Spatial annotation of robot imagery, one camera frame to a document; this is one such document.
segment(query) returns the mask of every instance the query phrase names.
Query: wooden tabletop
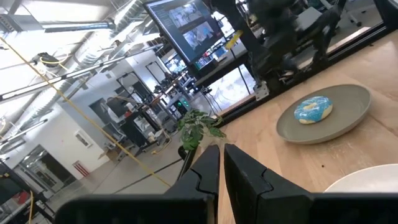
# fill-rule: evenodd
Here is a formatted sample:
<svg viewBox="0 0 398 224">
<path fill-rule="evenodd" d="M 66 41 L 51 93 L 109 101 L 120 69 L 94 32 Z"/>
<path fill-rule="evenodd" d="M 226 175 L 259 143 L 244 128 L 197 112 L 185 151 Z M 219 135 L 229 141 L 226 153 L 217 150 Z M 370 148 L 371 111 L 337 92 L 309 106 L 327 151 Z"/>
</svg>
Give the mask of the wooden tabletop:
<svg viewBox="0 0 398 224">
<path fill-rule="evenodd" d="M 224 179 L 226 142 L 311 192 L 322 192 L 357 170 L 398 163 L 397 71 L 398 32 L 394 32 L 222 127 L 226 139 L 204 140 L 202 146 L 216 143 L 221 149 L 219 223 L 234 223 Z M 364 86 L 372 94 L 369 114 L 356 128 L 314 145 L 292 144 L 278 136 L 276 122 L 292 103 L 313 91 L 345 83 Z M 204 148 L 197 150 L 196 158 Z"/>
</svg>

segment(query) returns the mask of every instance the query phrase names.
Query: donut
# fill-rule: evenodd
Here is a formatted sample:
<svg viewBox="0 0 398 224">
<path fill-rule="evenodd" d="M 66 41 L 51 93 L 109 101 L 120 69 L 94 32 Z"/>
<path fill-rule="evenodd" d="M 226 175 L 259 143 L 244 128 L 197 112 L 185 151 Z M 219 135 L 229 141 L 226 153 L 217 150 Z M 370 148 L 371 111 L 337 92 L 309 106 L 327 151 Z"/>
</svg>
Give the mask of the donut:
<svg viewBox="0 0 398 224">
<path fill-rule="evenodd" d="M 302 124 L 312 124 L 325 119 L 333 109 L 333 103 L 325 96 L 315 96 L 296 107 L 294 118 Z"/>
</svg>

